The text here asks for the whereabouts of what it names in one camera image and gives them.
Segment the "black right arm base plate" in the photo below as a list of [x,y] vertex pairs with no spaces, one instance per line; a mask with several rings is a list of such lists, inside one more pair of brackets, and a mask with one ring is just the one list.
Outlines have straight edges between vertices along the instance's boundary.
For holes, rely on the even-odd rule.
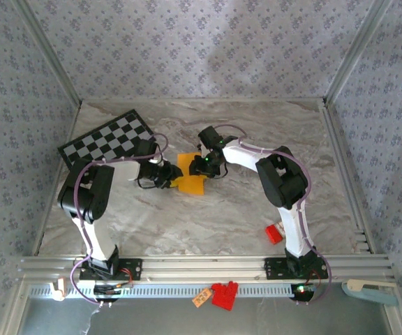
[[315,258],[306,266],[295,269],[295,264],[287,258],[265,258],[264,270],[267,280],[328,279],[327,266],[322,258]]

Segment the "orange cloth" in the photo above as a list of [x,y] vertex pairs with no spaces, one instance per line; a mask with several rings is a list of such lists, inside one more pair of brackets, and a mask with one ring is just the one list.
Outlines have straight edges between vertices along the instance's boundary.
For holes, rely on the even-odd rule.
[[178,178],[177,188],[182,193],[190,195],[204,195],[204,180],[201,175],[190,175],[189,167],[198,153],[187,153],[177,155],[177,166],[181,169],[183,177]]

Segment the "teal and beige hand tool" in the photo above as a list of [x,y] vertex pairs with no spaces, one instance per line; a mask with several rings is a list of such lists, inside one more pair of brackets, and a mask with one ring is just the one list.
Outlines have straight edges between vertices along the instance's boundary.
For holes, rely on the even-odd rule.
[[354,278],[341,284],[342,290],[349,297],[387,306],[399,305],[398,298],[394,293],[395,287],[396,284],[391,282]]

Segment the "red toy brick piece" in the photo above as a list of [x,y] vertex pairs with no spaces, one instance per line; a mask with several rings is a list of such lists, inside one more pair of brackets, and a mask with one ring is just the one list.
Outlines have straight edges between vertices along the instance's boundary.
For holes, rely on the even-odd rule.
[[231,311],[238,293],[239,284],[230,281],[228,284],[215,283],[211,286],[213,292],[211,303],[214,306]]

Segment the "aluminium corner post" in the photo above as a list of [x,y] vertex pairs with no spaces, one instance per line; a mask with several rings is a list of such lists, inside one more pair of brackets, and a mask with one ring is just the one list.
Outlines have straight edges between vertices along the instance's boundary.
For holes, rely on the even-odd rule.
[[338,71],[330,84],[326,95],[324,96],[324,104],[329,107],[333,105],[338,95],[341,93],[346,82],[348,81],[354,67],[357,65],[361,55],[366,49],[368,43],[372,39],[376,29],[382,22],[383,17],[391,6],[393,0],[373,0],[366,17],[357,30],[355,39],[338,68]]
[[31,9],[27,0],[10,0],[16,9],[18,15],[21,17],[23,23],[25,24],[27,30],[31,34],[35,43],[37,44],[43,58],[50,67],[52,73],[58,80],[68,99],[73,105],[80,107],[82,100],[80,99],[71,78],[66,72],[65,68],[62,66],[58,54],[55,52],[51,42],[43,31],[40,22],[37,20],[35,13]]

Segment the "black and grey checkerboard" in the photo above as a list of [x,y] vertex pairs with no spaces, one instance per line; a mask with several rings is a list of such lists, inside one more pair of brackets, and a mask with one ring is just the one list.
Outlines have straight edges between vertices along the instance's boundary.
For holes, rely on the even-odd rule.
[[72,168],[75,161],[111,161],[122,156],[132,156],[142,139],[149,139],[153,131],[144,119],[130,110],[103,125],[57,148],[64,163]]

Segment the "red block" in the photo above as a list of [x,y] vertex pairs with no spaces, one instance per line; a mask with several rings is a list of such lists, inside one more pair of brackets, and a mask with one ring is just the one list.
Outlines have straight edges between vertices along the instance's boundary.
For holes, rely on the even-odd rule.
[[282,237],[275,225],[268,225],[265,228],[266,235],[272,244],[278,244],[283,241],[285,237]]

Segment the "aluminium profile rail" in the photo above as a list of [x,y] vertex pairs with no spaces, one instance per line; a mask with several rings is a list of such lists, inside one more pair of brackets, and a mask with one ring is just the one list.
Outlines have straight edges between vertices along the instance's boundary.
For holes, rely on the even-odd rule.
[[[266,280],[263,255],[157,255],[142,256],[142,283],[261,283]],[[347,278],[393,281],[394,270],[386,255],[328,255],[332,279]],[[25,257],[20,260],[20,276],[46,281],[68,276],[74,255]]]

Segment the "aluminium side rail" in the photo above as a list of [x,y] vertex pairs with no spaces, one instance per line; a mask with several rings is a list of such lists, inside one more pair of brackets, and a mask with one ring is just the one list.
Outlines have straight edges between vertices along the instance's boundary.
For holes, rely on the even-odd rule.
[[360,253],[377,253],[375,242],[371,234],[370,218],[366,214],[363,206],[359,184],[354,180],[355,171],[351,158],[347,155],[348,146],[345,141],[345,136],[340,131],[340,123],[334,114],[333,107],[329,106],[326,98],[322,99],[322,105],[325,128],[329,134],[338,174],[341,178],[345,197],[350,208],[352,222],[356,227],[356,235],[364,236],[357,238],[357,250]]

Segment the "beige hook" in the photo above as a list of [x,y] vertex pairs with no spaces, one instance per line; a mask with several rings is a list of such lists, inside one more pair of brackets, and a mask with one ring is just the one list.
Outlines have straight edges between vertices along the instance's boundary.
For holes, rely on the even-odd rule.
[[66,279],[64,277],[50,283],[50,292],[53,300],[62,302],[66,298]]

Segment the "orange tag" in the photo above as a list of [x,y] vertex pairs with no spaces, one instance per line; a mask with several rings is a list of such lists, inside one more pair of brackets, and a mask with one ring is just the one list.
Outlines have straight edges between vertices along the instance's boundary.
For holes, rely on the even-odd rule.
[[212,296],[211,289],[203,288],[194,298],[192,298],[192,302],[196,308],[200,308],[201,305],[207,302],[211,296]]

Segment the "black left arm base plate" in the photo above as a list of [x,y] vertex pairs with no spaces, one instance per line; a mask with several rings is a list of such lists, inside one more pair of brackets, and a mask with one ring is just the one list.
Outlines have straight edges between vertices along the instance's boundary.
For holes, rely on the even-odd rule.
[[142,259],[115,258],[99,261],[91,258],[80,268],[80,280],[93,281],[138,281],[142,273]]

